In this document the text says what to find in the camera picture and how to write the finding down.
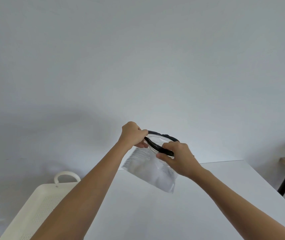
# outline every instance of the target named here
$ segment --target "white table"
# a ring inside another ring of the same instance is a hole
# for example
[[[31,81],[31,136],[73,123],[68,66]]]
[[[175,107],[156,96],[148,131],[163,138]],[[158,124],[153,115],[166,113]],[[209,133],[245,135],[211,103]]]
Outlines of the white table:
[[[285,199],[245,161],[205,163],[202,166],[285,226]],[[75,185],[69,183],[68,190]],[[11,224],[6,231],[15,232],[13,226]],[[1,239],[10,239],[5,234]],[[211,198],[188,178],[178,176],[174,193],[170,194],[122,170],[117,172],[85,236],[85,240],[89,239],[242,238]]]

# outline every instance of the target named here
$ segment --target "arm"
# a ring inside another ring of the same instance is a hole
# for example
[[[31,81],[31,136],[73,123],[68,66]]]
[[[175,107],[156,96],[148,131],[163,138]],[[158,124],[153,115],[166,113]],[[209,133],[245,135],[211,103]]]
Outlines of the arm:
[[[148,130],[134,122],[122,127],[118,142],[103,159],[66,195],[36,231],[31,240],[83,239],[112,183],[121,159],[143,143]]]
[[[163,147],[173,151],[175,158],[172,159],[162,153],[158,153],[157,158],[167,162],[177,173],[198,184],[245,240],[285,240],[283,225],[253,206],[204,169],[186,144],[170,142],[164,143]]]

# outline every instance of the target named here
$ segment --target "white wall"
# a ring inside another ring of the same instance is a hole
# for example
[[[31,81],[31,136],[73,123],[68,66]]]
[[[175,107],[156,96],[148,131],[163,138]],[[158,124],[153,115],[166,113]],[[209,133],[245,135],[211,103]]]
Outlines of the white wall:
[[[0,0],[0,232],[121,125],[285,176],[285,0]]]

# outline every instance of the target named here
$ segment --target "white mesh bag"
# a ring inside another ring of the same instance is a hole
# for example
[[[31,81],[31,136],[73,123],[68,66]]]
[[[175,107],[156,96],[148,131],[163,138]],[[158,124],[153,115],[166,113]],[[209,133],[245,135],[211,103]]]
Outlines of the white mesh bag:
[[[162,144],[169,141],[178,141],[169,135],[162,135],[148,131],[145,142],[148,148],[136,148],[122,166],[123,169],[157,188],[173,193],[177,173],[167,163],[156,158],[157,153],[165,153],[173,158],[172,151],[164,149]]]

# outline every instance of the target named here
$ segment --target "forearm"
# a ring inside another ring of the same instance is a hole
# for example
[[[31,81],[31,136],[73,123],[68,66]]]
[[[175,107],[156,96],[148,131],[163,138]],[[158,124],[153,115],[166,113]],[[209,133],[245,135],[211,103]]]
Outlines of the forearm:
[[[82,239],[94,220],[128,147],[120,142],[66,195],[31,240]]]
[[[285,240],[285,227],[203,170],[191,177],[216,203],[245,240]]]

